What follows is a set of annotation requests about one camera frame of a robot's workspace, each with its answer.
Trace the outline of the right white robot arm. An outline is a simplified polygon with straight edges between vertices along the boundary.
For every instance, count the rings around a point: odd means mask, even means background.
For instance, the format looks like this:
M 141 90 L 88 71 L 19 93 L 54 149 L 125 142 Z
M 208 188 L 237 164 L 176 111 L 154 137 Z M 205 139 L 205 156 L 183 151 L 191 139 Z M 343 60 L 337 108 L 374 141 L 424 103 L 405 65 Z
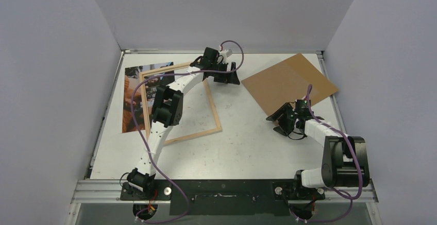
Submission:
M 329 189 L 345 199 L 356 200 L 369 185 L 364 138 L 348 135 L 315 116 L 309 99 L 284 103 L 266 121 L 274 122 L 274 131 L 285 137 L 297 133 L 302 139 L 312 139 L 323 148 L 320 167 L 296 172 L 296 181 L 291 185 L 296 198 L 303 199 L 312 191 Z

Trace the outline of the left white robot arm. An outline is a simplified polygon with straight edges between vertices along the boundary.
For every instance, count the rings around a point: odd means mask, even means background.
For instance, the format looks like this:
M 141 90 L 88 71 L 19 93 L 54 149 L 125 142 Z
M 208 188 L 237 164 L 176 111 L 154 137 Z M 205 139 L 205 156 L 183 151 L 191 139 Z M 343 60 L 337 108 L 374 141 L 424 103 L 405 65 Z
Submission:
M 128 185 L 140 199 L 148 199 L 155 193 L 156 163 L 170 131 L 182 119 L 184 95 L 208 77 L 224 84 L 240 83 L 237 76 L 239 65 L 227 63 L 231 55 L 230 49 L 207 47 L 202 56 L 190 63 L 186 72 L 175 74 L 175 81 L 157 87 L 149 135 L 140 135 L 144 141 L 144 151 L 127 176 Z

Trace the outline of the white wooden picture frame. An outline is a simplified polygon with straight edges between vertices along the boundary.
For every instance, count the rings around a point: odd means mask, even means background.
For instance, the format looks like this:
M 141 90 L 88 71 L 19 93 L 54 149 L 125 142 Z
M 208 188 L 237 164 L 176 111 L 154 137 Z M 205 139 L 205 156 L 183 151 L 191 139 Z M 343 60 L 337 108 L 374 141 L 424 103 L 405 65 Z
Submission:
M 151 115 L 152 102 L 154 95 L 149 95 L 148 90 L 155 89 L 156 75 L 164 73 L 184 73 L 189 67 L 190 62 L 181 64 L 169 64 L 168 66 L 152 64 L 149 69 L 139 74 L 139 80 L 144 81 L 151 78 L 151 81 L 140 88 L 143 102 L 144 117 Z M 203 87 L 195 86 L 189 93 L 189 97 L 184 99 L 183 114 L 178 127 L 174 128 L 165 143 L 171 144 L 196 139 L 202 136 L 211 135 L 222 131 L 222 125 L 214 100 L 211 94 L 208 80 L 202 82 Z

